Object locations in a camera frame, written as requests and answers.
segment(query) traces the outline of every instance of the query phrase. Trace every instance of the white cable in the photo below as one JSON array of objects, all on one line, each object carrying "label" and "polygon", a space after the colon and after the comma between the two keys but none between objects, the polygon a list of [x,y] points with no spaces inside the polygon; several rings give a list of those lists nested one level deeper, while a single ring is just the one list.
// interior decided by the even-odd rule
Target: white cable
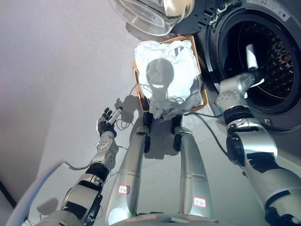
[{"label": "white cable", "polygon": [[87,166],[83,166],[83,167],[74,167],[72,166],[70,163],[68,163],[67,161],[65,161],[64,163],[64,166],[71,169],[71,170],[74,170],[74,171],[78,171],[78,170],[84,170],[86,168],[88,168],[89,166],[91,166],[93,163],[92,161],[87,165]]},{"label": "white cable", "polygon": [[37,195],[38,191],[42,187],[42,185],[45,183],[45,181],[50,177],[51,174],[53,174],[54,171],[56,171],[57,168],[59,168],[65,160],[57,161],[55,164],[50,166],[47,170],[45,170],[43,173],[41,173],[30,185],[30,187],[27,189],[19,203],[16,205],[13,213],[10,215],[8,222],[6,223],[6,226],[20,226],[23,223],[23,220],[26,217],[26,214],[29,212],[30,206],[33,202],[33,199]]}]

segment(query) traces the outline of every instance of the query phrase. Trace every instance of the laundry basket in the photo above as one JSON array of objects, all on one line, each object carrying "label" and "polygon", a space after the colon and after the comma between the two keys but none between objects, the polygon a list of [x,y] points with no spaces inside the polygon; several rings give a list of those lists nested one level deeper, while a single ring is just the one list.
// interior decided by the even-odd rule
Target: laundry basket
[{"label": "laundry basket", "polygon": [[[198,58],[198,54],[197,54],[197,49],[196,49],[196,44],[194,42],[194,38],[192,35],[185,35],[185,36],[178,36],[176,38],[172,38],[166,41],[163,41],[161,43],[172,43],[174,41],[183,41],[183,40],[190,40],[191,41],[191,48],[193,51],[193,54],[197,60],[197,64],[198,64],[198,70],[201,73],[201,69],[199,66],[199,58]],[[142,93],[141,89],[140,89],[140,85],[139,85],[139,71],[136,65],[136,62],[134,60],[131,61],[131,65],[132,65],[132,69],[133,69],[133,73],[134,73],[134,78],[135,78],[135,82],[136,82],[136,87],[135,87],[135,96],[139,97],[140,99],[140,105],[141,105],[141,109],[144,112],[149,112],[150,111],[150,105],[149,105],[149,100],[144,96],[144,94]],[[201,88],[201,96],[202,96],[202,105],[200,106],[196,106],[193,107],[191,109],[191,111],[196,112],[204,107],[206,107],[208,105],[208,97],[207,97],[207,93],[206,93],[206,89],[205,86],[202,85]]]}]

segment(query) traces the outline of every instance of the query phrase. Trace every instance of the robot leg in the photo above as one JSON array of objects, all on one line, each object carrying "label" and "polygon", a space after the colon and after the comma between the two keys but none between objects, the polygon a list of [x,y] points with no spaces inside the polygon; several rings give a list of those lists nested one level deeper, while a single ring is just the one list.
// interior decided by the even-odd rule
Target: robot leg
[{"label": "robot leg", "polygon": [[105,213],[105,222],[108,225],[136,215],[142,158],[145,148],[149,148],[148,134],[149,127],[142,126],[136,130],[131,140],[111,190]]},{"label": "robot leg", "polygon": [[174,148],[181,152],[180,214],[212,218],[207,175],[192,132],[177,126]]}]

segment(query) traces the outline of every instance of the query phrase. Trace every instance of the white laundry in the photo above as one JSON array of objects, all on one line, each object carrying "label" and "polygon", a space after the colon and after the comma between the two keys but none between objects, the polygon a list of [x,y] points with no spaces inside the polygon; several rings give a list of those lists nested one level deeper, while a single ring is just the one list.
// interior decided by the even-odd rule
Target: white laundry
[{"label": "white laundry", "polygon": [[154,118],[171,119],[200,105],[201,80],[189,40],[143,41],[135,49],[139,84]]}]

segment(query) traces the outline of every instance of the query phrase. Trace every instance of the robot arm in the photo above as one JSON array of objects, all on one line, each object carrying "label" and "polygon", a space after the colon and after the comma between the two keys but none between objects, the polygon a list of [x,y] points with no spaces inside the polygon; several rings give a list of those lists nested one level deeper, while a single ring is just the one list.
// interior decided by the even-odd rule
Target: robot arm
[{"label": "robot arm", "polygon": [[270,225],[301,223],[301,179],[276,164],[275,141],[249,110],[245,92],[261,79],[256,71],[221,82],[217,105],[227,124],[227,156],[247,176]]},{"label": "robot arm", "polygon": [[113,124],[121,111],[122,108],[117,109],[114,114],[109,108],[104,111],[97,125],[100,142],[89,168],[67,192],[61,210],[50,214],[37,225],[93,225],[100,209],[103,185],[109,172],[115,167],[115,156],[119,148],[114,140],[116,132]]}]

